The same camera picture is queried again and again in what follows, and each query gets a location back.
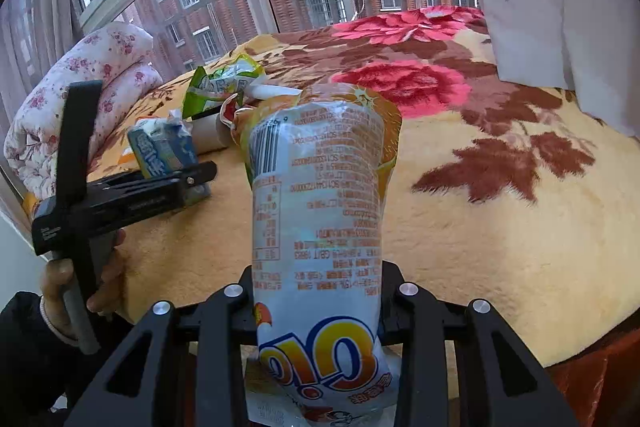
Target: barcode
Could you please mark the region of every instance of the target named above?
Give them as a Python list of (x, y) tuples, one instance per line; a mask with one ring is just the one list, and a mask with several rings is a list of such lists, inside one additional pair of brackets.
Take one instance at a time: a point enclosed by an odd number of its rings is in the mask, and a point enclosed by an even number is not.
[(279, 134), (280, 121), (277, 118), (261, 123), (252, 133), (249, 151), (254, 178), (276, 170)]

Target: curtain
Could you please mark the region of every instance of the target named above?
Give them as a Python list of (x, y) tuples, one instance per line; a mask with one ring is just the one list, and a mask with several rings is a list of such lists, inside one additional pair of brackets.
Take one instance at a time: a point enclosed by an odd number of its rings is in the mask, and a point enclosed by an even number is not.
[[(4, 0), (0, 6), (0, 138), (16, 111), (49, 68), (82, 37), (79, 0)], [(0, 211), (21, 233), (28, 233), (18, 199), (5, 176), (22, 188), (17, 177), (0, 163)]]
[(640, 136), (639, 0), (481, 0), (505, 81), (575, 90), (582, 111)]

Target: metal bolt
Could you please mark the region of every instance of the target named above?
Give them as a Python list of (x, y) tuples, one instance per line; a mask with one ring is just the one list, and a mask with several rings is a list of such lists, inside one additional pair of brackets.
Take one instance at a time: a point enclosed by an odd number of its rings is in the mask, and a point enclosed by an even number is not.
[(242, 292), (244, 292), (244, 288), (239, 284), (230, 284), (225, 288), (225, 295), (227, 297), (238, 297)]
[(164, 315), (171, 309), (171, 305), (167, 301), (159, 301), (154, 304), (154, 313), (156, 315)]
[(412, 296), (418, 293), (418, 287), (412, 282), (403, 282), (400, 285), (400, 293), (402, 295)]
[(484, 299), (478, 299), (477, 301), (474, 301), (474, 310), (478, 313), (489, 313), (491, 305)]

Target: orange juice package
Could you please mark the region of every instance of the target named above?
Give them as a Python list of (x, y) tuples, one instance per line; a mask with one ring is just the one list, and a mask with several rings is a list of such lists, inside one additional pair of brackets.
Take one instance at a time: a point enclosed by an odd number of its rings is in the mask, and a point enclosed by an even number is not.
[(353, 84), (315, 84), (236, 116), (254, 193), (258, 357), (304, 409), (396, 402), (376, 335), (381, 226), (402, 118)]

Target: finger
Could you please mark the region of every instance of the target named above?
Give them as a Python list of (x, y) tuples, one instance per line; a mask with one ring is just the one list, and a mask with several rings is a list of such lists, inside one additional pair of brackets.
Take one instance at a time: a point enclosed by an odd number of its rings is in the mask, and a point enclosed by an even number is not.
[(86, 302), (90, 312), (113, 311), (122, 301), (122, 277), (106, 282)]
[(118, 232), (116, 232), (116, 247), (123, 244), (126, 237), (127, 232), (124, 229), (118, 229)]
[(73, 274), (74, 264), (71, 259), (49, 261), (40, 282), (42, 294), (49, 301), (60, 299), (61, 287), (71, 281)]
[(118, 253), (117, 250), (111, 252), (109, 257), (109, 261), (102, 267), (102, 274), (100, 274), (100, 279), (103, 282), (110, 282), (119, 276), (124, 270), (124, 259)]

